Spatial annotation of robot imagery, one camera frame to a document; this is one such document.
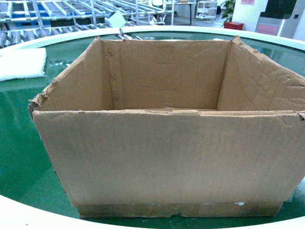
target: green table surface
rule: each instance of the green table surface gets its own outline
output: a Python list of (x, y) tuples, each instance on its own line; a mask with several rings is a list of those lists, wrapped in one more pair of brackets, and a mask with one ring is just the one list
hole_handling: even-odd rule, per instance
[[(232, 37), (193, 32), (137, 32), (143, 39), (209, 40)], [(117, 39), (102, 36), (102, 39)], [(57, 179), (36, 128), (28, 113), (29, 99), (40, 93), (61, 71), (71, 64), (93, 41), (85, 38), (46, 47), (46, 77), (0, 82), (0, 195), (64, 216), (79, 218)], [(288, 47), (242, 40), (277, 63), (305, 76), (305, 52)], [(225, 228), (263, 224), (305, 216), (305, 181), (285, 202), (275, 217), (258, 218), (183, 218), (164, 219), (86, 219), (95, 222), (142, 228)]]

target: box side panel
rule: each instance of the box side panel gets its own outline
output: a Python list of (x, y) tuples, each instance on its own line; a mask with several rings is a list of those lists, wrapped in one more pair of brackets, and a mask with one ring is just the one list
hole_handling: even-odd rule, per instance
[(110, 110), (112, 101), (102, 44), (95, 39), (86, 51), (58, 75), (34, 102), (40, 111)]
[(227, 41), (102, 41), (115, 109), (216, 109)]
[(72, 204), (282, 202), (305, 175), (297, 114), (34, 112)]
[(233, 41), (218, 111), (304, 110), (305, 78)]
[(254, 217), (274, 216), (282, 203), (205, 203), (135, 204), (77, 206), (82, 218), (88, 217)]

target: desk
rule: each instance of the desk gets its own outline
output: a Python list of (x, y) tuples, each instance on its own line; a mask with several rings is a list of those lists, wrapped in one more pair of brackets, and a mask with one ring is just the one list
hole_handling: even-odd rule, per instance
[(194, 5), (194, 4), (197, 4), (197, 3), (196, 2), (175, 3), (175, 4), (167, 3), (166, 5), (167, 6), (172, 6), (172, 11), (174, 10), (173, 6), (189, 5), (190, 6), (190, 25), (191, 25), (192, 24), (192, 5)]

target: potted plant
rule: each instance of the potted plant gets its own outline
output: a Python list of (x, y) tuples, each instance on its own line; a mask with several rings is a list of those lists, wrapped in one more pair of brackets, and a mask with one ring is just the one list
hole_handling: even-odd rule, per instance
[(224, 9), (222, 10), (222, 19), (225, 19), (224, 21), (224, 27), (226, 29), (235, 29), (235, 30), (243, 30), (243, 23), (238, 22), (232, 22), (234, 8), (235, 8), (236, 0), (226, 0), (224, 1), (220, 6), (224, 6)]
[(232, 21), (235, 2), (236, 0), (226, 0), (220, 5), (220, 7), (224, 6), (221, 17), (222, 19), (226, 18), (224, 23)]

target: white foam pad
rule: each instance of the white foam pad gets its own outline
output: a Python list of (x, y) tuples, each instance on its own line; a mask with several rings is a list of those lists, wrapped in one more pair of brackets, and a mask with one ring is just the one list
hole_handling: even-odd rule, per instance
[(0, 81), (44, 76), (45, 48), (5, 52), (0, 57)]

